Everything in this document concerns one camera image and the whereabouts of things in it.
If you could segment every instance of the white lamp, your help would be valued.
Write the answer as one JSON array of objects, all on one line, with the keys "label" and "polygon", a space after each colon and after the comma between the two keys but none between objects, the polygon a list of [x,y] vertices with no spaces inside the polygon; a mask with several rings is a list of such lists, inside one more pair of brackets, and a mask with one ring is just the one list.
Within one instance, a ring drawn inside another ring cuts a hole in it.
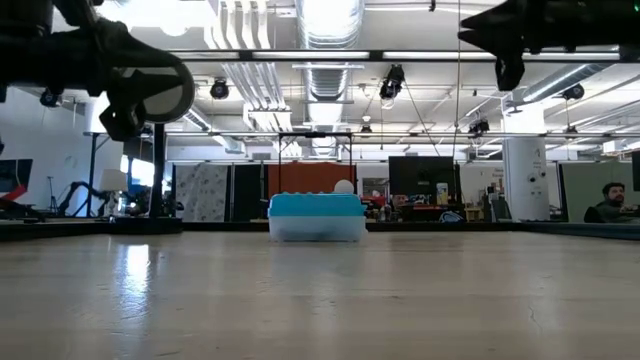
[{"label": "white lamp", "polygon": [[110,193],[105,216],[115,215],[114,209],[118,204],[118,193],[120,191],[127,191],[127,188],[127,174],[118,169],[104,169],[102,171],[100,190]]}]

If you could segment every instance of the white column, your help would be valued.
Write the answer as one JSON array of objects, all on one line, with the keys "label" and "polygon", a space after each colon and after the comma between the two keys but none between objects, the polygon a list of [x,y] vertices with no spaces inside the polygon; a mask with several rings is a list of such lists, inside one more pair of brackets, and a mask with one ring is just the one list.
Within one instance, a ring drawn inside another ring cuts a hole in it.
[{"label": "white column", "polygon": [[[507,133],[544,133],[544,108],[531,104],[521,112],[504,111]],[[549,185],[544,138],[508,138],[503,145],[505,191],[515,221],[549,220]]]}]

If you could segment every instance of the plastic bin lid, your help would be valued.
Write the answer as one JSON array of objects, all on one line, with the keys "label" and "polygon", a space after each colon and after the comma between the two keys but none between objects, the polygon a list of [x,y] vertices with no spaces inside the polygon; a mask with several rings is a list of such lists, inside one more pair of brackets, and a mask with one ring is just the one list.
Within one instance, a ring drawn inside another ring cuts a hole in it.
[{"label": "plastic bin lid", "polygon": [[364,216],[366,206],[353,194],[278,194],[269,216]]}]

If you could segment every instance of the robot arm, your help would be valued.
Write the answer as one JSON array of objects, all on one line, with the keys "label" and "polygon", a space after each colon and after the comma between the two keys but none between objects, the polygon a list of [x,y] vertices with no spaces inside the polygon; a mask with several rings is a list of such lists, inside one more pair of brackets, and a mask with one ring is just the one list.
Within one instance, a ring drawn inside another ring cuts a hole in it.
[{"label": "robot arm", "polygon": [[93,7],[102,5],[103,2],[103,0],[53,0],[53,5],[58,8],[70,26],[88,28],[98,17]]},{"label": "robot arm", "polygon": [[[100,120],[115,141],[134,137],[145,121],[181,118],[195,96],[191,73],[178,57],[132,37],[124,24],[98,18],[93,6],[101,2],[2,0],[0,10],[8,10],[0,11],[0,53],[5,54],[0,102],[6,100],[9,85],[45,87],[47,96],[41,103],[51,107],[67,88],[85,89],[92,97],[106,91],[110,106]],[[80,29],[52,34],[53,5],[67,23]],[[123,70],[131,68],[136,69],[133,75],[125,76]],[[146,74],[145,68],[169,72]],[[176,88],[182,94],[173,108],[147,112],[147,100]]]},{"label": "robot arm", "polygon": [[493,54],[500,91],[515,89],[525,72],[522,55],[562,47],[619,45],[621,61],[637,59],[640,35],[630,28],[640,12],[629,0],[506,0],[460,22],[458,38]]},{"label": "robot arm", "polygon": [[79,187],[86,188],[90,196],[95,196],[98,199],[102,200],[103,204],[100,207],[100,210],[98,210],[98,213],[100,213],[101,211],[104,211],[104,203],[106,203],[109,200],[109,193],[98,191],[90,187],[89,184],[87,184],[84,181],[76,181],[71,183],[71,185],[69,186],[69,192],[67,193],[67,196],[65,196],[64,200],[62,200],[60,205],[58,205],[58,216],[66,216],[67,209],[69,208],[69,202],[71,201],[73,194],[75,194],[76,190],[78,190]]}]

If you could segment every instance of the curtain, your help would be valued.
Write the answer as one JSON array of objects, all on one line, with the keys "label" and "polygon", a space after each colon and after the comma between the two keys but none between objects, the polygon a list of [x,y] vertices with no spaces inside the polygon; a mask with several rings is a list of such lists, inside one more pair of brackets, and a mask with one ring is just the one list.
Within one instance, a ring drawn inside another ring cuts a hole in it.
[{"label": "curtain", "polygon": [[228,166],[176,166],[176,201],[184,205],[185,222],[223,222]]}]

